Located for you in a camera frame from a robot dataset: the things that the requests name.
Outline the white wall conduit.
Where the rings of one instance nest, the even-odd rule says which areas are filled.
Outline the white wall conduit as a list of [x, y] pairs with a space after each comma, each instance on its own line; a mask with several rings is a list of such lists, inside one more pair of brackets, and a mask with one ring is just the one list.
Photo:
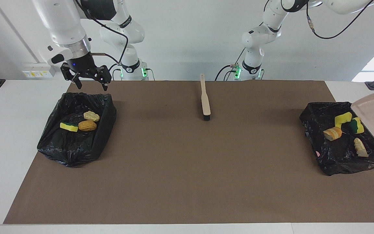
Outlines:
[[8, 16], [4, 13], [3, 9], [0, 6], [0, 15], [4, 18], [4, 21], [8, 24], [9, 28], [13, 31], [15, 34], [15, 37], [20, 41], [22, 46], [27, 50], [27, 53], [33, 58], [32, 63], [36, 64], [39, 63], [38, 57], [35, 55], [35, 53], [31, 50], [31, 48], [28, 46], [26, 41], [23, 39], [19, 31], [16, 29], [15, 25], [11, 22], [11, 20], [8, 18]]

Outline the brown table mat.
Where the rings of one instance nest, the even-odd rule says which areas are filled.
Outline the brown table mat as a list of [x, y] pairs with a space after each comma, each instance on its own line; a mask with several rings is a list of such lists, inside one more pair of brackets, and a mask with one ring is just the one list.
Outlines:
[[37, 153], [4, 224], [374, 222], [374, 170], [324, 175], [299, 116], [321, 81], [115, 81], [94, 162]]

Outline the beige hand brush black bristles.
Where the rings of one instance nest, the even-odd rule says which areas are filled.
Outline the beige hand brush black bristles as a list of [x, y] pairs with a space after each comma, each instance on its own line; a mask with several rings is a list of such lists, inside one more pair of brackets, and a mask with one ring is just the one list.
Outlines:
[[206, 93], [206, 84], [205, 84], [205, 75], [204, 73], [200, 74], [200, 86], [201, 86], [201, 105], [204, 121], [209, 121], [211, 116], [209, 98]]

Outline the white wall socket box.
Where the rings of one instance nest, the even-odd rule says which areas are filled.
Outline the white wall socket box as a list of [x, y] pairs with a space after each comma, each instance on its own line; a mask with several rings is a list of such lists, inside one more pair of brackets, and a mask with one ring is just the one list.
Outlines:
[[56, 74], [56, 68], [46, 63], [23, 63], [22, 73], [30, 79], [51, 79]]

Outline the yellow green sponge wedge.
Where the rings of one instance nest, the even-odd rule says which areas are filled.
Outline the yellow green sponge wedge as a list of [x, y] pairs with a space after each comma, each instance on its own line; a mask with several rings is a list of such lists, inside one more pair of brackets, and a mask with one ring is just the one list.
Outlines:
[[77, 125], [70, 124], [70, 123], [65, 123], [65, 122], [61, 122], [59, 127], [61, 129], [64, 129], [64, 130], [67, 130], [67, 131], [70, 131], [70, 132], [78, 132], [78, 130], [79, 130]]

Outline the green yellow sponge piece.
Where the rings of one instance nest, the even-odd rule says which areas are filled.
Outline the green yellow sponge piece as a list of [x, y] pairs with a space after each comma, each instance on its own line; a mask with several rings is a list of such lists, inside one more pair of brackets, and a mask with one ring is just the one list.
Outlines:
[[352, 118], [349, 123], [352, 133], [354, 134], [362, 134], [365, 132], [365, 127], [362, 124], [362, 121], [359, 117]]

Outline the brown bread roll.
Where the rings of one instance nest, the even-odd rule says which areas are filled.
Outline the brown bread roll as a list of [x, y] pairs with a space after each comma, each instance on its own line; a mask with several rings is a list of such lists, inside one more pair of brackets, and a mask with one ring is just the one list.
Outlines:
[[89, 132], [94, 131], [95, 129], [97, 129], [97, 124], [92, 120], [81, 121], [78, 124], [78, 130], [80, 131]]

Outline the black bag lined bin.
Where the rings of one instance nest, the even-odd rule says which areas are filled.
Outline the black bag lined bin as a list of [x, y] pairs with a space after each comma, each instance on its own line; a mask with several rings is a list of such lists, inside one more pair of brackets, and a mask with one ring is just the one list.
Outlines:
[[[87, 111], [100, 116], [95, 130], [72, 132], [61, 129], [61, 123], [77, 126]], [[108, 142], [116, 116], [110, 94], [64, 93], [48, 117], [37, 150], [47, 159], [68, 167], [95, 161]]]
[[[311, 102], [299, 117], [318, 166], [328, 176], [374, 169], [374, 136], [365, 126], [364, 133], [354, 134], [349, 123], [345, 123], [341, 127], [343, 134], [339, 139], [331, 142], [324, 137], [323, 131], [334, 127], [334, 117], [346, 112], [351, 112], [352, 118], [358, 117], [350, 102]], [[357, 156], [355, 138], [363, 142], [368, 158]]]

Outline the beige sponge chunk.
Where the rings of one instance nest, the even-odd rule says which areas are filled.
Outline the beige sponge chunk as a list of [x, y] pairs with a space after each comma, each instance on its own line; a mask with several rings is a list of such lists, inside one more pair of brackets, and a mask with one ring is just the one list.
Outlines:
[[93, 111], [86, 111], [83, 113], [83, 118], [85, 120], [91, 120], [93, 122], [98, 122], [100, 120], [100, 115], [94, 113]]
[[338, 126], [334, 126], [327, 130], [324, 130], [323, 134], [324, 134], [325, 139], [332, 142], [336, 139], [339, 139], [342, 136], [343, 132]]
[[368, 152], [367, 152], [363, 142], [361, 141], [361, 139], [359, 139], [359, 138], [354, 139], [354, 147], [355, 147], [355, 151], [356, 151], [356, 154], [357, 154], [358, 157], [362, 157], [362, 158], [368, 158], [369, 157]]

